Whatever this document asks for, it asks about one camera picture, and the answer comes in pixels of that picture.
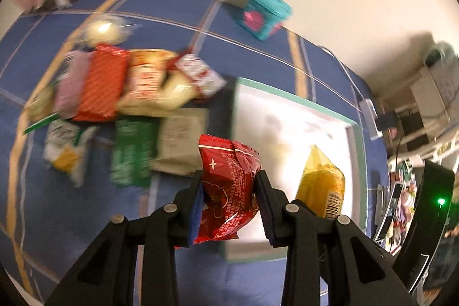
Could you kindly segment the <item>white tray with green rim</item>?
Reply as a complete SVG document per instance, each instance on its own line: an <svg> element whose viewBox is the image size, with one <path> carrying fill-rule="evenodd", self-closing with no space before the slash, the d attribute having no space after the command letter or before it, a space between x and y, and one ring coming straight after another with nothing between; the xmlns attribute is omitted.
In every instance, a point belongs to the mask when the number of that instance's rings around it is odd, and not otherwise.
<svg viewBox="0 0 459 306"><path fill-rule="evenodd" d="M317 146L345 176L342 213L366 230L366 153L355 121L287 91L238 78L231 137L258 152L271 185L288 200L296 196L311 147Z"/></svg>

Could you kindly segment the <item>red crinkled snack packet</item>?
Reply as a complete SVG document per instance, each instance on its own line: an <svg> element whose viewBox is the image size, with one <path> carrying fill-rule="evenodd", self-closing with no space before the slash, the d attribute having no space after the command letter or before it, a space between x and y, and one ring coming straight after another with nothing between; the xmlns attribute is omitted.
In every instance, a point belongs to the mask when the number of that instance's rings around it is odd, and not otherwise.
<svg viewBox="0 0 459 306"><path fill-rule="evenodd" d="M199 152L204 206L195 243L235 239L258 212L254 179L259 154L238 141L208 134L199 138Z"/></svg>

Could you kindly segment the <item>cream white snack packet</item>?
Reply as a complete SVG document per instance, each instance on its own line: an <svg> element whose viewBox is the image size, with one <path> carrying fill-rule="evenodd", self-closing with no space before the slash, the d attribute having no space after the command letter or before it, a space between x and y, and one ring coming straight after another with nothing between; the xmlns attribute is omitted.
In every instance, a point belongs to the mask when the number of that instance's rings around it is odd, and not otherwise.
<svg viewBox="0 0 459 306"><path fill-rule="evenodd" d="M181 108L161 120L151 169L175 176L192 176L201 169L199 138L207 132L209 111Z"/></svg>

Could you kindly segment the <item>white power adapter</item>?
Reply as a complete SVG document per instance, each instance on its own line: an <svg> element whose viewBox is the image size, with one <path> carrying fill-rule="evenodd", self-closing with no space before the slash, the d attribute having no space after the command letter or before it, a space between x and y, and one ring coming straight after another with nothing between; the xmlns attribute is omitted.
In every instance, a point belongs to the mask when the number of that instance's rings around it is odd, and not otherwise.
<svg viewBox="0 0 459 306"><path fill-rule="evenodd" d="M377 128L377 111L371 99L359 101L359 108L368 128L369 137L372 141L383 137L383 133Z"/></svg>

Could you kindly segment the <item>pink snack packet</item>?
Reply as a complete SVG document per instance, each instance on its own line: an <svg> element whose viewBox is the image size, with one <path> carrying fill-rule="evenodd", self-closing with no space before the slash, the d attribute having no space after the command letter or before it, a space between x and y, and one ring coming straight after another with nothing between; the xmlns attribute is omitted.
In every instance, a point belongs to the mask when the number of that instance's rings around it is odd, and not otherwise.
<svg viewBox="0 0 459 306"><path fill-rule="evenodd" d="M73 50L65 55L64 70L55 89L54 111L63 120L76 116L94 52Z"/></svg>

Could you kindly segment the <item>green-edged round cake packet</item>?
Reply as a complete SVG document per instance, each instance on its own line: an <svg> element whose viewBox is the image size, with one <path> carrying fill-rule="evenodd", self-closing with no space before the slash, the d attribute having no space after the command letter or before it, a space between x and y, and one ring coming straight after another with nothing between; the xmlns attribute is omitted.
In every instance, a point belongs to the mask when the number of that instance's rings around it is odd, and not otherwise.
<svg viewBox="0 0 459 306"><path fill-rule="evenodd" d="M60 118L55 111L55 93L56 85L47 85L34 96L31 104L28 105L31 125L25 129L24 134L47 126Z"/></svg>

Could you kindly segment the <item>teal toy house box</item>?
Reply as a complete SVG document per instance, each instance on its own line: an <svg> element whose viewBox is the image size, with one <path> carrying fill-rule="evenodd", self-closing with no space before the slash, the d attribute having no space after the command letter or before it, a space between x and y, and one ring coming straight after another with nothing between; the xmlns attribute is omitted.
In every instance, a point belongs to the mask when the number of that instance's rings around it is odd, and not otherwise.
<svg viewBox="0 0 459 306"><path fill-rule="evenodd" d="M266 40L292 13L292 7L283 0L247 0L239 24L258 40Z"/></svg>

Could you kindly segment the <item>orange swiss roll packet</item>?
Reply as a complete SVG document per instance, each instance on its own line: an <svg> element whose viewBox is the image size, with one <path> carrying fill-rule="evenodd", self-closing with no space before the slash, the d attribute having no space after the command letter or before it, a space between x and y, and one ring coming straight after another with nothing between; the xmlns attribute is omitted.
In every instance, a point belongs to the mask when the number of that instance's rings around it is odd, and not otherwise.
<svg viewBox="0 0 459 306"><path fill-rule="evenodd" d="M161 85L168 60L177 53L164 49L131 49L127 80L117 101L117 112L126 116L166 117L174 111L164 106Z"/></svg>

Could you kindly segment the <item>white-green walnut cookie packet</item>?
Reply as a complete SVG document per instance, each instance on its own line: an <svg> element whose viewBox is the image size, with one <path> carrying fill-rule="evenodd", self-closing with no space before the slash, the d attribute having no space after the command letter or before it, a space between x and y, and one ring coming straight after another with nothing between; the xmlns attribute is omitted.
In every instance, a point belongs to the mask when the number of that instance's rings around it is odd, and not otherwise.
<svg viewBox="0 0 459 306"><path fill-rule="evenodd" d="M98 130L98 126L83 128L64 120L52 122L47 129L44 159L67 174L76 188L84 183L90 143Z"/></svg>

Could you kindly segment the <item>clear-wrapped white bun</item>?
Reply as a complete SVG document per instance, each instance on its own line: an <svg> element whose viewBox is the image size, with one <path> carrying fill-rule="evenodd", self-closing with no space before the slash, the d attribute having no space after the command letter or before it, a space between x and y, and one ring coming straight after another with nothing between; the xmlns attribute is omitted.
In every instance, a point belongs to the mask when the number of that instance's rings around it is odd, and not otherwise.
<svg viewBox="0 0 459 306"><path fill-rule="evenodd" d="M117 45L123 43L136 28L135 24L112 14L99 14L80 33L78 41L88 48L97 44Z"/></svg>

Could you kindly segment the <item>red patterned snack packet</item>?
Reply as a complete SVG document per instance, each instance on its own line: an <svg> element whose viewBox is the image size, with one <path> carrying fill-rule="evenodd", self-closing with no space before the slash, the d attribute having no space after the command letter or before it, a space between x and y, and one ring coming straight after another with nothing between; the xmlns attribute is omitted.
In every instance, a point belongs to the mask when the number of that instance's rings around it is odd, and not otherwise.
<svg viewBox="0 0 459 306"><path fill-rule="evenodd" d="M96 46L74 121L106 123L116 118L129 61L127 50L107 44Z"/></svg>

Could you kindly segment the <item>green snack packet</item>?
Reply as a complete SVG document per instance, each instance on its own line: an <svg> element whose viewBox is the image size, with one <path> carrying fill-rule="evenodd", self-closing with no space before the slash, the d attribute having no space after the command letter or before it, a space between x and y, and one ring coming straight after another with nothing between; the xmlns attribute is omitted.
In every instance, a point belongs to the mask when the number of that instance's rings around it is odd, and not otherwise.
<svg viewBox="0 0 459 306"><path fill-rule="evenodd" d="M146 118L124 116L115 124L110 180L119 186L147 187L157 126Z"/></svg>

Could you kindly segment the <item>yellow snack packet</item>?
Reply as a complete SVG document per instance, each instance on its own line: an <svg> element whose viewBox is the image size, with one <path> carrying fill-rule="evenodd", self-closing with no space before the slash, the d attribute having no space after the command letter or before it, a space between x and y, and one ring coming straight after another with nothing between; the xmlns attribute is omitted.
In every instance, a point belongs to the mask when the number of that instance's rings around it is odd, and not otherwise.
<svg viewBox="0 0 459 306"><path fill-rule="evenodd" d="M296 199L317 216L335 219L341 214L344 195L344 174L316 145L312 145Z"/></svg>

